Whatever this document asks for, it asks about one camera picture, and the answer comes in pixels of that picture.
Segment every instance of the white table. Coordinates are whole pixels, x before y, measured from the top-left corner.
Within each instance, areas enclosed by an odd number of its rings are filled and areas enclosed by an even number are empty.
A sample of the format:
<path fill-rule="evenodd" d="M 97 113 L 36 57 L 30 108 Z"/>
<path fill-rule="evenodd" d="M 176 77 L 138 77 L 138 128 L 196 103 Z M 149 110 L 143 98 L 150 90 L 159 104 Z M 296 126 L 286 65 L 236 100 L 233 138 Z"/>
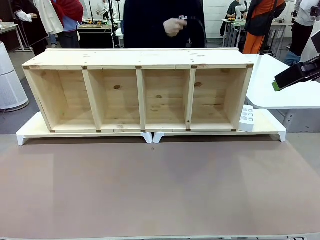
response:
<path fill-rule="evenodd" d="M 6 32 L 11 32 L 11 31 L 15 31 L 16 35 L 18 37 L 18 41 L 20 44 L 20 48 L 21 50 L 24 52 L 25 48 L 24 45 L 21 41 L 20 35 L 19 35 L 19 31 L 18 31 L 18 24 L 14 24 L 13 22 L 1 22 L 1 25 L 4 27 L 3 29 L 0 29 L 0 35 L 4 34 Z"/>
<path fill-rule="evenodd" d="M 283 121 L 288 129 L 297 109 L 320 109 L 320 84 L 316 81 L 297 83 L 275 92 L 275 76 L 289 67 L 269 55 L 246 54 L 253 63 L 248 92 L 249 102 L 258 109 L 289 110 Z"/>

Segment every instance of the pine wood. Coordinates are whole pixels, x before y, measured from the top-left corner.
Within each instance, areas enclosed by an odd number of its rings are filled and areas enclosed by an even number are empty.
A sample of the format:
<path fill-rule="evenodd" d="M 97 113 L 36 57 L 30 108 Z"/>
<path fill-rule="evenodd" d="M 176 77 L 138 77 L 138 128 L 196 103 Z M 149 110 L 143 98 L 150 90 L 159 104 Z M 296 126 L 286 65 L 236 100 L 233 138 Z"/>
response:
<path fill-rule="evenodd" d="M 56 133 L 225 132 L 253 64 L 237 49 L 50 50 L 23 65 Z"/>

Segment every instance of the black jacket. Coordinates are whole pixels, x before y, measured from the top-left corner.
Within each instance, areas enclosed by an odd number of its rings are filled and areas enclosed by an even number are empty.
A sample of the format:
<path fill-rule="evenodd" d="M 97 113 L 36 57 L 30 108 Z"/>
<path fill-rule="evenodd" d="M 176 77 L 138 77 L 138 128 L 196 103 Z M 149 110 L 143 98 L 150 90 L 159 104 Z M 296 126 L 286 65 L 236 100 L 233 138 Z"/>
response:
<path fill-rule="evenodd" d="M 164 22 L 188 17 L 188 25 L 176 37 L 168 37 Z M 124 46 L 128 49 L 193 48 L 206 46 L 205 15 L 199 0 L 126 0 Z"/>
<path fill-rule="evenodd" d="M 261 2 L 262 0 L 252 0 L 249 7 L 248 15 L 246 17 L 245 30 L 254 36 L 265 36 L 269 33 L 269 30 L 267 30 L 267 26 L 272 11 L 255 16 L 254 18 L 252 17 L 256 7 L 261 4 Z M 278 18 L 280 14 L 285 10 L 285 8 L 286 2 L 276 7 L 273 18 Z"/>
<path fill-rule="evenodd" d="M 17 19 L 22 36 L 26 40 L 26 47 L 32 46 L 48 36 L 45 27 L 42 24 L 39 11 L 32 0 L 11 0 L 10 2 L 13 17 Z M 33 18 L 32 22 L 22 21 L 14 15 L 15 12 L 19 10 L 24 11 L 26 14 L 37 14 L 38 17 Z"/>

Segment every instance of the tabletop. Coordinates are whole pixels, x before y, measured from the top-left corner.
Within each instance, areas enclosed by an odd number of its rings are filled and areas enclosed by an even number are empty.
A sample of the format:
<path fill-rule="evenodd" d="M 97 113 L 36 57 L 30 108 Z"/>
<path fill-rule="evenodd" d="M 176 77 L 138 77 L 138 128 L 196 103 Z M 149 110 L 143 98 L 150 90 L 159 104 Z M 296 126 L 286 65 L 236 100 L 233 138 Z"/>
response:
<path fill-rule="evenodd" d="M 320 177 L 289 143 L 268 139 L 12 145 L 0 155 L 0 237 L 320 232 Z"/>
<path fill-rule="evenodd" d="M 0 22 L 0 25 L 4 27 L 4 29 L 0 30 L 0 34 L 15 30 L 18 26 L 18 24 L 14 24 L 13 22 Z"/>
<path fill-rule="evenodd" d="M 320 109 L 320 83 L 300 82 L 275 92 L 275 76 L 289 67 L 269 55 L 245 54 L 254 63 L 246 97 L 258 109 Z"/>
<path fill-rule="evenodd" d="M 233 22 L 233 25 L 238 25 L 238 26 L 245 26 L 246 25 L 246 21 L 243 20 L 243 21 L 232 21 Z M 273 21 L 272 24 L 271 24 L 272 27 L 283 27 L 283 26 L 293 26 L 293 23 L 292 22 L 276 22 L 276 21 Z"/>
<path fill-rule="evenodd" d="M 80 25 L 79 29 L 95 29 L 95 30 L 111 30 L 111 25 L 99 25 L 99 24 L 85 24 Z"/>

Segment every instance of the white plastic base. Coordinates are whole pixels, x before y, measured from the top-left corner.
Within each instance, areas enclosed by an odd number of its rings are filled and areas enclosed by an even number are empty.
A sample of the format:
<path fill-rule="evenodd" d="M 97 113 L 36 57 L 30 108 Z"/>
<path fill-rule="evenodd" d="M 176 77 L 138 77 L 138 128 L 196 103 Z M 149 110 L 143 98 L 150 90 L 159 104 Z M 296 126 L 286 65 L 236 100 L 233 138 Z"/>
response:
<path fill-rule="evenodd" d="M 36 138 L 88 138 L 88 137 L 143 137 L 147 144 L 153 142 L 151 132 L 87 132 L 87 133 L 50 133 L 41 112 L 37 112 L 17 133 L 19 146 L 28 139 Z"/>
<path fill-rule="evenodd" d="M 163 136 L 251 136 L 251 135 L 279 135 L 280 141 L 286 141 L 287 130 L 266 109 L 254 109 L 254 127 L 251 132 L 223 131 L 223 132 L 155 132 L 153 142 L 160 143 Z"/>
<path fill-rule="evenodd" d="M 152 144 L 153 143 L 153 138 L 151 132 L 142 132 L 141 137 L 144 138 L 145 142 L 147 144 Z"/>

